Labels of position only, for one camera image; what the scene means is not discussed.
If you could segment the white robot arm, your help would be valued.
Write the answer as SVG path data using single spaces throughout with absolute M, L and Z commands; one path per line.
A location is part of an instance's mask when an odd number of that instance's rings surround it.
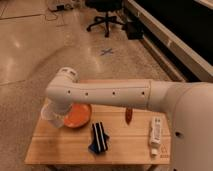
M 213 83 L 134 80 L 82 83 L 70 67 L 58 70 L 46 88 L 53 110 L 73 103 L 165 113 L 170 121 L 170 171 L 213 171 Z

